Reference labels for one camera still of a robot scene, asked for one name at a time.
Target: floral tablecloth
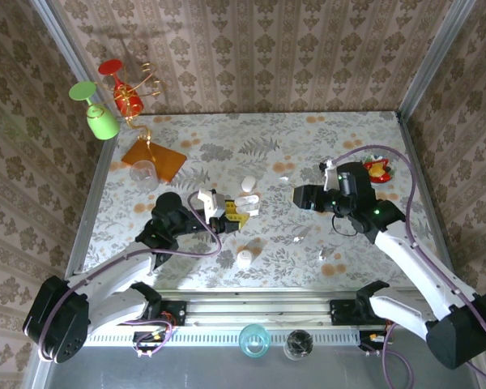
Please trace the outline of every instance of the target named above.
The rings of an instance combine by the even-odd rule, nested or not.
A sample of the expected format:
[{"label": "floral tablecloth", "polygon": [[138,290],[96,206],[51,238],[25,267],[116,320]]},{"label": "floral tablecloth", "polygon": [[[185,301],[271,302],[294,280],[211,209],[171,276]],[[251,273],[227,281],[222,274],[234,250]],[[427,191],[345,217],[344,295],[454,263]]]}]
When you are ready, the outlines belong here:
[{"label": "floral tablecloth", "polygon": [[[223,236],[223,249],[206,259],[172,257],[155,274],[160,289],[286,287],[326,290],[358,289],[373,280],[411,286],[399,267],[363,236],[344,237],[331,228],[330,215],[302,211],[291,202],[292,188],[322,184],[319,162],[354,147],[376,143],[404,151],[394,113],[249,113],[146,116],[137,124],[151,127],[156,143],[187,155],[170,184],[144,193],[130,179],[121,158],[138,132],[123,126],[104,185],[100,208],[88,248],[85,268],[94,267],[126,247],[150,219],[161,193],[175,191],[184,203],[199,188],[216,188],[233,199],[247,175],[257,179],[254,193],[261,199],[259,216],[245,227]],[[391,159],[395,175],[377,186],[377,197],[390,199],[403,210],[410,190],[410,173],[398,158],[385,152],[362,152]],[[412,224],[422,242],[435,252],[424,208],[416,192]],[[345,220],[336,223],[351,233]],[[301,242],[294,237],[306,227]],[[206,233],[179,238],[181,250],[208,252],[215,248]],[[236,264],[239,250],[254,253],[250,268]],[[318,253],[324,250],[325,259]]]}]

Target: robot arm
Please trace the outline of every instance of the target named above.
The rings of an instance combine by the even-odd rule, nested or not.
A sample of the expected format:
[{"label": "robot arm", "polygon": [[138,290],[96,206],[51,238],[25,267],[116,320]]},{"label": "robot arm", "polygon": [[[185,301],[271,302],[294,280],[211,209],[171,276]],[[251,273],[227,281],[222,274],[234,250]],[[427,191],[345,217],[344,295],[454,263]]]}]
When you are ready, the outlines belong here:
[{"label": "robot arm", "polygon": [[[231,233],[242,226],[241,221],[225,215],[224,196],[215,191],[202,190],[199,198],[209,212],[207,224],[216,234]],[[204,210],[196,212],[201,218],[206,217]],[[185,308],[183,301],[162,301],[153,288],[136,281],[171,258],[172,252],[178,249],[178,236],[204,230],[202,222],[182,205],[178,194],[162,194],[151,211],[151,220],[135,238],[135,242],[130,243],[122,252],[68,280],[56,276],[46,280],[23,324],[23,332],[42,347],[44,356],[62,363],[83,347],[87,335],[105,325],[140,318],[161,318],[163,311],[173,314],[174,306],[178,308],[173,316],[177,324],[180,324],[185,319],[178,314]],[[170,252],[152,254],[147,252],[148,248]],[[79,294],[71,293],[78,285]],[[50,312],[61,303],[66,293],[69,293],[68,298],[57,309],[46,329],[45,339],[41,342],[41,334]]]},{"label": "robot arm", "polygon": [[376,281],[356,293],[356,307],[362,318],[386,318],[404,326],[426,340],[437,360],[450,369],[484,352],[486,333],[458,294],[463,293],[485,321],[486,294],[477,294],[430,250],[421,247],[432,263],[454,280],[457,289],[447,286],[418,255],[417,243],[410,243],[405,215],[392,202],[376,199],[369,174],[360,162],[336,169],[321,164],[320,168],[326,174],[325,185],[297,187],[293,202],[302,209],[347,217],[358,233],[364,234],[400,266],[426,300],[426,304],[421,304],[406,299],[389,290],[387,283]]}]

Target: gray floor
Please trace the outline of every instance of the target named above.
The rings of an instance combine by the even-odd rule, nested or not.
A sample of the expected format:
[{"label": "gray floor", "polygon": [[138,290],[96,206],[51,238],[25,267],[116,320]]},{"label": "gray floor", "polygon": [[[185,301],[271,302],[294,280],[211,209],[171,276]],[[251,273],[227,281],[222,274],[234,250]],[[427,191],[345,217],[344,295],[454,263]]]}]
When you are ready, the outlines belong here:
[{"label": "gray floor", "polygon": [[[470,370],[447,370],[426,344],[405,331],[393,349],[412,364],[416,388],[477,388]],[[45,389],[314,389],[386,388],[382,362],[357,348],[318,347],[302,361],[290,361],[282,348],[259,359],[239,348],[163,348],[153,358],[137,358],[130,348],[83,348],[62,365],[53,365]],[[389,361],[397,388],[407,387],[401,362]]]}]

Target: yellow object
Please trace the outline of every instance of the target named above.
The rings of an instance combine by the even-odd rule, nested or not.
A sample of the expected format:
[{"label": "yellow object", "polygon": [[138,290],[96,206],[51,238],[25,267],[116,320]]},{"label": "yellow object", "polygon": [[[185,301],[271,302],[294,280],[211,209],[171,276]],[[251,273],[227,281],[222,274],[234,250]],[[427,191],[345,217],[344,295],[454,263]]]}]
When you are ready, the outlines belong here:
[{"label": "yellow object", "polygon": [[250,215],[237,213],[236,204],[232,200],[225,200],[225,217],[229,221],[239,222],[239,229],[242,229],[246,221],[250,218]]},{"label": "yellow object", "polygon": [[369,169],[369,176],[372,177],[381,177],[386,173],[386,171],[383,169],[383,163],[379,162],[377,164],[373,164],[371,166],[371,169]]}]

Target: patterned wallpaper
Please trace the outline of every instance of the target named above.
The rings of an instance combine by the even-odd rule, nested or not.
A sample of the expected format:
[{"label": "patterned wallpaper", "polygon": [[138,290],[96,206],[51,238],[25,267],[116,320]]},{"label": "patterned wallpaper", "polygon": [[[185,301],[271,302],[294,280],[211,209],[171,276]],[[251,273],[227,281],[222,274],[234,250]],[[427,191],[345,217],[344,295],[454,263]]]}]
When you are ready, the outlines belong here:
[{"label": "patterned wallpaper", "polygon": [[101,144],[75,82],[29,2],[0,2],[0,389],[19,387],[21,327],[41,283],[62,276]]},{"label": "patterned wallpaper", "polygon": [[96,73],[146,61],[146,113],[396,110],[451,0],[52,0]]},{"label": "patterned wallpaper", "polygon": [[486,292],[486,0],[478,0],[411,117],[456,271]]}]

